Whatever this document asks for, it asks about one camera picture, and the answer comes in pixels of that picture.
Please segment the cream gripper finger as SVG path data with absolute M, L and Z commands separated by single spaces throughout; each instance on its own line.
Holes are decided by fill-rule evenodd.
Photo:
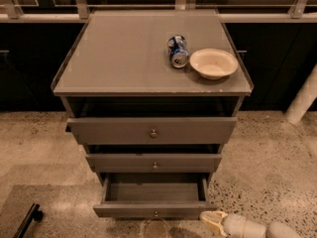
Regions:
M 212 233 L 226 237 L 223 221 L 227 216 L 228 214 L 223 211 L 203 211 L 200 213 L 199 219 Z

